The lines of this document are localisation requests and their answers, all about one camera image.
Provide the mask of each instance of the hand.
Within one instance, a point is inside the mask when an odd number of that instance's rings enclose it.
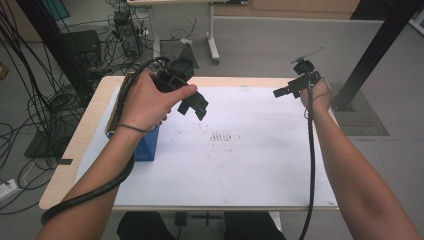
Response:
[[[196,85],[184,86],[169,93],[157,90],[152,78],[155,73],[146,69],[128,92],[120,123],[139,129],[151,129],[166,119],[166,114],[179,101],[193,95]]]
[[[328,112],[331,104],[332,94],[328,89],[327,83],[324,80],[318,81],[312,87],[312,96],[313,96],[313,106],[314,113],[325,111]],[[302,100],[303,106],[308,108],[308,89],[302,90],[300,92],[300,99]]]

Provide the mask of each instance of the white paper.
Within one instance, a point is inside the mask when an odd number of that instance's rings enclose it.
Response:
[[[106,144],[114,91],[77,179]],[[136,162],[115,205],[158,207],[299,207],[309,202],[310,153],[300,99],[275,98],[270,88],[210,87],[199,121],[177,104],[160,127],[153,162]],[[315,206],[336,206],[318,139]]]

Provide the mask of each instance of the black pole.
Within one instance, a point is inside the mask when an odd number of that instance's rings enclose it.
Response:
[[[334,97],[332,103],[333,110],[352,110],[351,102],[353,98],[405,28],[406,24],[408,24],[420,3],[420,0],[403,0],[398,2],[378,30],[338,95]]]
[[[87,106],[94,90],[88,82],[85,70],[73,58],[56,21],[45,9],[42,0],[16,0],[16,2],[74,87],[82,105]]]

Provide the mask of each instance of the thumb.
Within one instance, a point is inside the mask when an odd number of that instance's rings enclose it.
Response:
[[[197,86],[194,84],[187,85],[184,87],[181,87],[175,91],[170,92],[169,94],[172,96],[170,99],[175,103],[190,97],[191,95],[195,94],[197,92]]]

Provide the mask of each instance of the black metal frame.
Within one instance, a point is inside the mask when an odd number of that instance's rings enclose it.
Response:
[[[346,83],[333,98],[335,111],[353,111],[351,102],[384,54],[408,24],[421,0],[399,1],[362,55]]]

